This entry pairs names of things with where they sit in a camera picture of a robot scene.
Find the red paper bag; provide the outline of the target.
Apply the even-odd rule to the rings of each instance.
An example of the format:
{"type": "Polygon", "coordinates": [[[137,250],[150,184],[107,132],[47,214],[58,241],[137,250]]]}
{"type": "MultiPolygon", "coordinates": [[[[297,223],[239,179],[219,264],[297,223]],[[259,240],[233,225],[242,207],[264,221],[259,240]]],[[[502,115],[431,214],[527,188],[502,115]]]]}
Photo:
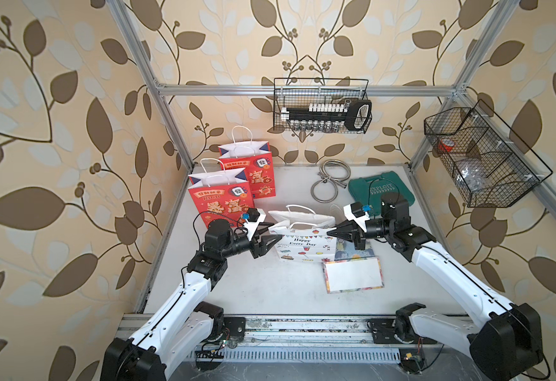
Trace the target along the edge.
{"type": "Polygon", "coordinates": [[[202,171],[188,176],[191,184],[189,194],[200,213],[205,226],[212,221],[227,217],[230,225],[242,219],[250,208],[254,208],[252,188],[246,177],[244,168],[228,169],[218,159],[211,159],[218,163],[218,170],[207,170],[202,159],[202,171]]]}
{"type": "Polygon", "coordinates": [[[252,131],[243,125],[233,127],[231,136],[231,143],[218,146],[221,154],[219,160],[226,169],[245,170],[254,198],[275,197],[276,181],[270,144],[267,141],[254,140],[252,131]],[[249,138],[238,141],[235,137],[236,129],[246,131],[249,138]]]}

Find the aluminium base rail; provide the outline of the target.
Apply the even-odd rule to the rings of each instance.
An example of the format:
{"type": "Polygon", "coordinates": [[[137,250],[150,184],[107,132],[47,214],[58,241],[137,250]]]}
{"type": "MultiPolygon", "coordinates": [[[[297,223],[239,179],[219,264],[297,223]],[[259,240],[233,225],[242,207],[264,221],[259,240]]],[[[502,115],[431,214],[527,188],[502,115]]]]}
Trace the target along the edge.
{"type": "Polygon", "coordinates": [[[186,356],[199,364],[397,364],[406,352],[448,346],[430,338],[403,344],[390,315],[227,315],[227,342],[199,344],[186,356]]]}

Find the clear plastic bag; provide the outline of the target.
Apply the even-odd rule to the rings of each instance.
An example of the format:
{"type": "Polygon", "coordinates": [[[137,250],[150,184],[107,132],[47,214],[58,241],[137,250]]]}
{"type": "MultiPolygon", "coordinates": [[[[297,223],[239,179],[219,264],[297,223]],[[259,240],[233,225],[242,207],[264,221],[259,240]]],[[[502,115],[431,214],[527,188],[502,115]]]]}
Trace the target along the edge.
{"type": "Polygon", "coordinates": [[[469,191],[481,191],[487,187],[487,175],[480,159],[465,158],[457,161],[455,182],[469,191]]]}

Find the black socket set holder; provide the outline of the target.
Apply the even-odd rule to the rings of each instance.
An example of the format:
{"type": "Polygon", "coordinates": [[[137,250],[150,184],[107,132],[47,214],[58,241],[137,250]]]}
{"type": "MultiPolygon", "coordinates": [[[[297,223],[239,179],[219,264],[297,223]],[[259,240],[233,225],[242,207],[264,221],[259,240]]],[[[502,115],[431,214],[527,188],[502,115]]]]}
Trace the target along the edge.
{"type": "Polygon", "coordinates": [[[282,107],[278,121],[294,131],[365,133],[372,121],[372,102],[368,99],[346,99],[344,103],[282,107]]]}

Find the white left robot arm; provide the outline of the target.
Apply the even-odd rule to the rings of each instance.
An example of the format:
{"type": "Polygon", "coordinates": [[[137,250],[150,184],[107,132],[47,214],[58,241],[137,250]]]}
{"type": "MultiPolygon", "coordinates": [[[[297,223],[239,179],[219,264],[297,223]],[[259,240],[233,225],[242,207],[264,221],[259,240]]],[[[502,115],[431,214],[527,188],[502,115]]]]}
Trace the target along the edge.
{"type": "Polygon", "coordinates": [[[266,255],[281,239],[263,220],[232,226],[212,221],[205,239],[183,271],[183,279],[160,309],[126,340],[108,346],[102,380],[167,380],[195,348],[224,333],[223,309],[206,302],[228,268],[230,257],[266,255]]]}

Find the red paper bag rear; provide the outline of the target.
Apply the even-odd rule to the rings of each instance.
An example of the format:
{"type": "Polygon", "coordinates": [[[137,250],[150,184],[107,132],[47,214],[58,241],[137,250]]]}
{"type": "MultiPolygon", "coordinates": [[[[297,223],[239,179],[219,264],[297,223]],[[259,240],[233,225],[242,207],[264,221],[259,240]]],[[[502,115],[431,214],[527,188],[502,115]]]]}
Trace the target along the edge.
{"type": "Polygon", "coordinates": [[[226,169],[245,170],[254,198],[275,197],[276,181],[270,144],[267,141],[254,140],[252,131],[243,125],[233,127],[231,136],[231,143],[218,146],[221,154],[219,160],[226,169]],[[238,141],[235,137],[236,129],[246,131],[249,138],[238,141]]]}

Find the red paper bag front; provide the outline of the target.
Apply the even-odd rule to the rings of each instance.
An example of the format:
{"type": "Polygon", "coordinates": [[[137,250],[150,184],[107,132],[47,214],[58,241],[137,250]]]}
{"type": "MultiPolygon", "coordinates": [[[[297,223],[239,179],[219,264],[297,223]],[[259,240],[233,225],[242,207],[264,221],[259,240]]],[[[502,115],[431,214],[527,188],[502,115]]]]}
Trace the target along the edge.
{"type": "Polygon", "coordinates": [[[191,184],[189,194],[200,213],[205,226],[212,221],[227,217],[230,225],[242,219],[250,208],[254,208],[252,188],[246,177],[244,168],[228,169],[218,159],[211,159],[218,163],[218,170],[207,170],[202,159],[202,171],[188,176],[191,184]]]}

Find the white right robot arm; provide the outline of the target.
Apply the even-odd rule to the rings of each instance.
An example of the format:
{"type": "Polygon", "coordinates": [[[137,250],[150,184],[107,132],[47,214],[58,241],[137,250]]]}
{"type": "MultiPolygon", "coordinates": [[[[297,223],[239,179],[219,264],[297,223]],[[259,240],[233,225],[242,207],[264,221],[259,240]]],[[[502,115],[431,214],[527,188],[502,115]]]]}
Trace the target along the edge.
{"type": "Polygon", "coordinates": [[[411,221],[401,195],[384,194],[380,216],[369,206],[345,206],[346,220],[328,231],[362,250],[367,241],[383,239],[405,260],[431,276],[464,309],[471,322],[411,303],[395,313],[394,336],[403,344],[430,338],[471,358],[490,380],[511,380],[546,364],[541,317],[527,303],[514,304],[458,263],[435,236],[411,221]]]}

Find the green plastic tool case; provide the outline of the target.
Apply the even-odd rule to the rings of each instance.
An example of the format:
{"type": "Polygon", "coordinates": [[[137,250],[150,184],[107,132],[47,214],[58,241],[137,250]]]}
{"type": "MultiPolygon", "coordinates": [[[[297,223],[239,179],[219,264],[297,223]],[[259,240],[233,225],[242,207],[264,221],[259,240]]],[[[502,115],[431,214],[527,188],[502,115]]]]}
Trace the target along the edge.
{"type": "Polygon", "coordinates": [[[355,202],[370,206],[372,216],[379,216],[381,212],[381,197],[386,193],[395,193],[405,199],[409,206],[415,203],[414,194],[394,171],[381,173],[377,176],[351,179],[348,191],[355,202]]]}

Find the white Happy Every Day bag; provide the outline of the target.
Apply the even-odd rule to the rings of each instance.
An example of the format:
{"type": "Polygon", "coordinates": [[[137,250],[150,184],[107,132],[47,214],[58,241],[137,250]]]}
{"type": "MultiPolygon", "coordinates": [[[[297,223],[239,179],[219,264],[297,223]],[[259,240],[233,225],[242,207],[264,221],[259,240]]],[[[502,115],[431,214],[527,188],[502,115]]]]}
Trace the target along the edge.
{"type": "Polygon", "coordinates": [[[335,217],[317,214],[305,206],[291,204],[286,208],[268,212],[275,221],[268,232],[282,235],[272,248],[277,256],[281,260],[303,263],[333,261],[338,240],[327,233],[335,227],[335,217]]]}

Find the floral painted paper bag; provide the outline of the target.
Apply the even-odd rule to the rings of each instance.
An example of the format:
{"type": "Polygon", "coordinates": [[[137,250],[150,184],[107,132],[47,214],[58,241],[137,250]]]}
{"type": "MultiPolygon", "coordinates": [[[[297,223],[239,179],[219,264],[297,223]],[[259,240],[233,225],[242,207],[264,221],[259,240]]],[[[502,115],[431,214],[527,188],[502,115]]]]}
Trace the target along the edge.
{"type": "Polygon", "coordinates": [[[333,260],[322,267],[328,294],[384,287],[379,257],[368,242],[364,249],[356,249],[354,243],[339,239],[333,260]]]}

